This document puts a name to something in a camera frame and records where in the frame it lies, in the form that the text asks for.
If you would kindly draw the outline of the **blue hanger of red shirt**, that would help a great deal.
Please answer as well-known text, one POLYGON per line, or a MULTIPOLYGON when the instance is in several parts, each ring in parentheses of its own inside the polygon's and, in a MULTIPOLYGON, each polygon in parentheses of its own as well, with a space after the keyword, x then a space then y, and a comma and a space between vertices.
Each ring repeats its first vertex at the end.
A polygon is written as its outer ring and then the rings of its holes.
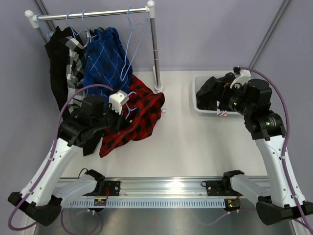
POLYGON ((126 102, 127 114, 125 119, 130 120, 135 114, 137 114, 138 107, 134 104, 134 99, 136 98, 137 92, 131 91, 128 93, 129 100, 126 102))

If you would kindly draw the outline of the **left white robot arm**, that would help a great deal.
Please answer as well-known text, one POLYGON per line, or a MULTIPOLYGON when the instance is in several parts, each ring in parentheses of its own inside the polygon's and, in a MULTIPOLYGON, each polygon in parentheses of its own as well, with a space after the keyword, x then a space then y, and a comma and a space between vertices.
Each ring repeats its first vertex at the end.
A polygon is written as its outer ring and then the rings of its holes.
POLYGON ((35 222, 49 226, 69 203, 84 195, 98 196, 105 191, 105 176, 95 170, 58 188, 60 177, 72 158, 97 132, 119 131, 123 121, 122 108, 128 95, 118 91, 109 101, 99 95, 86 96, 80 108, 58 125, 57 139, 31 181, 20 192, 13 192, 8 202, 35 222))

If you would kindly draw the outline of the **dark pinstriped shirt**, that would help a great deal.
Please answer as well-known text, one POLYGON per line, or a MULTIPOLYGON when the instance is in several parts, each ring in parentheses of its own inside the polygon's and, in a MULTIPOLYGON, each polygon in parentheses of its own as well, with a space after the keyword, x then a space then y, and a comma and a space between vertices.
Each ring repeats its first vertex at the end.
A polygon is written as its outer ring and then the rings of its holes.
POLYGON ((241 85, 240 83, 230 88, 235 78, 235 74, 232 72, 226 73, 223 77, 208 78, 196 92, 197 107, 202 110, 216 111, 217 101, 219 101, 222 103, 222 108, 233 111, 224 102, 233 96, 243 96, 246 90, 246 84, 241 85))

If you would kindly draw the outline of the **light blue wire hanger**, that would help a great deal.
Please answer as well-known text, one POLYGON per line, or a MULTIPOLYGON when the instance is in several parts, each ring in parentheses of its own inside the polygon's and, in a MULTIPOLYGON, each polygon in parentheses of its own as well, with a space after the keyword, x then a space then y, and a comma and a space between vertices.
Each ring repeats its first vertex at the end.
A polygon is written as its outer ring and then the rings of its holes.
POLYGON ((141 46, 142 40, 145 36, 147 26, 148 26, 148 18, 144 18, 141 22, 133 22, 131 19, 131 10, 132 8, 129 7, 127 9, 127 20, 129 22, 129 28, 130 28, 130 33, 129 37, 127 39, 126 43, 126 49, 125 49, 125 58, 124 58, 124 64, 121 70, 120 74, 120 80, 124 81, 126 77, 128 76, 128 72, 132 70, 133 66, 133 61, 136 57, 136 54, 141 46), (134 36, 136 35, 137 32, 141 30, 141 36, 137 39, 137 44, 135 45, 134 42, 134 36))

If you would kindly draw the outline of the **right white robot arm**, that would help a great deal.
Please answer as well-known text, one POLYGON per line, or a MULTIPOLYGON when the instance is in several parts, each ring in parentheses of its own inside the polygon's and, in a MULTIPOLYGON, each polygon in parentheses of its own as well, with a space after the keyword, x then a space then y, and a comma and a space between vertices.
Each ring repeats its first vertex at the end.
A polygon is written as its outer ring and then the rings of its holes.
POLYGON ((272 89, 267 81, 251 79, 245 85, 224 84, 217 98, 222 106, 243 115, 245 127, 258 147, 266 167, 270 191, 249 180, 243 173, 222 181, 226 194, 235 191, 256 208, 265 225, 298 219, 313 213, 297 185, 288 153, 283 150, 287 133, 282 118, 270 110, 272 89))

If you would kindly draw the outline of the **red black plaid shirt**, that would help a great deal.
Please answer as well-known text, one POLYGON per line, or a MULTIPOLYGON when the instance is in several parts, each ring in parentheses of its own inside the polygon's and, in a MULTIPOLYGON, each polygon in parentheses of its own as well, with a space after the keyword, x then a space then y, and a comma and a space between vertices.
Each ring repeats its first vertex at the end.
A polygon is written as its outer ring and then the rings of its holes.
MULTIPOLYGON (((157 121, 161 118, 161 108, 165 103, 163 93, 155 94, 135 75, 130 83, 130 92, 137 92, 134 104, 138 107, 137 114, 130 120, 126 120, 127 128, 114 133, 105 130, 99 150, 101 158, 107 156, 114 149, 127 144, 130 141, 140 141, 152 135, 157 121)), ((127 114, 126 106, 123 108, 124 118, 127 114)))

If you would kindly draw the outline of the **blue plaid shirt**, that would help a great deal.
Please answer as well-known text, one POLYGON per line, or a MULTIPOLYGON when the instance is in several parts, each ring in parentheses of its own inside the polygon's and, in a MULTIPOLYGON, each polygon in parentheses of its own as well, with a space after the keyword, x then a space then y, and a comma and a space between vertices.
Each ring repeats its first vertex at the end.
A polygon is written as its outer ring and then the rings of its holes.
POLYGON ((98 94, 108 100, 112 91, 129 93, 133 68, 117 30, 108 27, 95 29, 94 33, 95 38, 87 45, 83 86, 102 84, 108 88, 87 88, 86 94, 98 94))

